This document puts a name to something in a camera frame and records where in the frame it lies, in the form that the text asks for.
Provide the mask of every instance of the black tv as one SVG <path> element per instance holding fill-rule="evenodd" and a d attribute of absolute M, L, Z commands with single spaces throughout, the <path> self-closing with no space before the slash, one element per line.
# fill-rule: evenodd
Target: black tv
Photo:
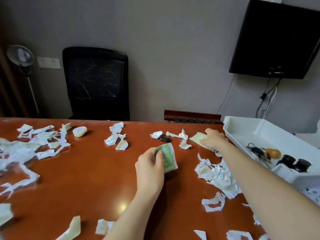
<path fill-rule="evenodd" d="M 320 45 L 320 11 L 250 0 L 229 72 L 303 79 Z"/>

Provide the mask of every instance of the chair backrest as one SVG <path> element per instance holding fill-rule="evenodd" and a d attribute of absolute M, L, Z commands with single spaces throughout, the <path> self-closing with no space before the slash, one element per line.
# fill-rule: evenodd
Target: chair backrest
<path fill-rule="evenodd" d="M 130 119 L 128 57 L 125 53 L 90 47 L 69 47 L 62 52 L 73 118 Z"/>

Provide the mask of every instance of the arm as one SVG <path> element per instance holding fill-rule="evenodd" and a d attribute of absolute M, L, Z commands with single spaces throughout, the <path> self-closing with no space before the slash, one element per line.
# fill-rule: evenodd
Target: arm
<path fill-rule="evenodd" d="M 318 239 L 320 208 L 278 175 L 247 157 L 216 130 L 201 143 L 223 156 L 245 198 L 272 240 Z"/>
<path fill-rule="evenodd" d="M 162 151 L 158 151 L 155 165 L 151 162 L 154 149 L 150 148 L 138 158 L 135 164 L 137 193 L 104 240 L 143 240 L 151 210 L 165 178 Z"/>

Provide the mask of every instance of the hand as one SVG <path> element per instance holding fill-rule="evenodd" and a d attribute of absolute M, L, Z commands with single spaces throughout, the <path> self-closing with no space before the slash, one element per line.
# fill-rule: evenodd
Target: hand
<path fill-rule="evenodd" d="M 207 148 L 219 151 L 221 145 L 229 142 L 228 138 L 225 138 L 224 134 L 218 132 L 217 130 L 208 128 L 205 130 L 205 132 L 207 133 L 207 138 L 200 140 L 200 143 Z"/>
<path fill-rule="evenodd" d="M 165 180 L 162 151 L 156 154 L 155 165 L 151 158 L 155 147 L 150 148 L 136 162 L 137 194 L 144 198 L 156 200 L 162 190 Z"/>

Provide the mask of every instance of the brown table surface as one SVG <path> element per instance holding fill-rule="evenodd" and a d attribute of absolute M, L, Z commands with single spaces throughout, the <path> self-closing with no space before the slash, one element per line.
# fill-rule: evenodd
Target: brown table surface
<path fill-rule="evenodd" d="M 182 129 L 190 137 L 206 128 L 223 132 L 222 125 L 124 122 L 122 134 L 126 133 L 129 146 L 116 151 L 104 140 L 111 135 L 109 126 L 114 121 L 82 121 L 62 119 L 4 118 L 0 120 L 0 137 L 17 140 L 18 131 L 24 123 L 35 129 L 62 124 L 86 126 L 85 136 L 75 138 L 72 130 L 66 136 L 71 144 L 56 157 L 32 160 L 28 167 L 40 178 L 32 186 L 16 190 L 11 198 L 0 196 L 1 203 L 11 203 L 14 219 L 1 227 L 6 240 L 44 239 L 54 240 L 69 227 L 74 216 L 81 217 L 81 234 L 76 238 L 102 239 L 95 235 L 97 221 L 116 221 L 132 201 L 137 185 L 134 164 L 138 156 L 150 147 L 164 142 L 153 139 L 155 131 L 179 134 Z M 151 213 L 145 239 L 200 239 L 193 230 L 203 230 L 208 240 L 226 239 L 229 230 L 248 231 L 258 239 L 264 230 L 254 225 L 253 213 L 242 203 L 243 194 L 229 200 L 222 211 L 206 212 L 202 199 L 212 199 L 215 186 L 199 179 L 194 171 L 199 164 L 197 154 L 209 158 L 211 163 L 221 161 L 213 152 L 188 141 L 191 149 L 179 147 L 180 138 L 172 138 L 178 169 L 166 174 L 163 190 Z M 0 184 L 15 183 L 26 175 L 18 167 L 0 178 Z"/>

